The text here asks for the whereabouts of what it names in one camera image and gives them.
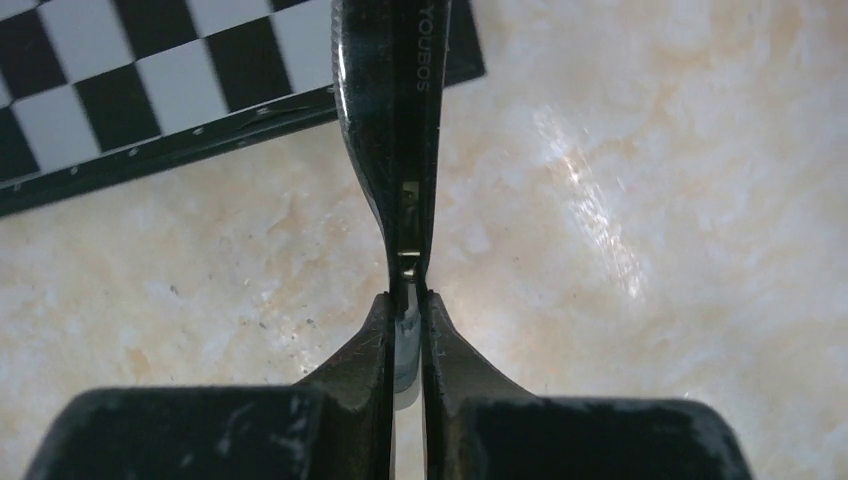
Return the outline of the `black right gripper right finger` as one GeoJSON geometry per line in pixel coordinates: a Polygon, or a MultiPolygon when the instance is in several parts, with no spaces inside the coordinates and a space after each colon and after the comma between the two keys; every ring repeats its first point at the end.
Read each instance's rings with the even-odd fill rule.
{"type": "Polygon", "coordinates": [[[457,331],[438,294],[422,314],[430,479],[752,477],[734,432],[703,403],[537,396],[457,331]]]}

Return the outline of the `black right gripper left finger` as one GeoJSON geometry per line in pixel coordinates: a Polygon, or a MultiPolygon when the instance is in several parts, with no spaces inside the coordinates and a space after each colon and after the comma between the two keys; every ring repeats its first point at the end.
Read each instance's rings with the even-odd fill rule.
{"type": "Polygon", "coordinates": [[[390,479],[394,326],[387,294],[291,385],[98,388],[55,418],[29,479],[390,479]]]}

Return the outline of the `silver metal knife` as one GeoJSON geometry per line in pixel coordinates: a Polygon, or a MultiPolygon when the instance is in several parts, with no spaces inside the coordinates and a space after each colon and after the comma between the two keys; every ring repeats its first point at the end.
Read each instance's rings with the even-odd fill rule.
{"type": "Polygon", "coordinates": [[[331,4],[336,108],[385,245],[398,393],[419,371],[450,13],[448,1],[331,4]]]}

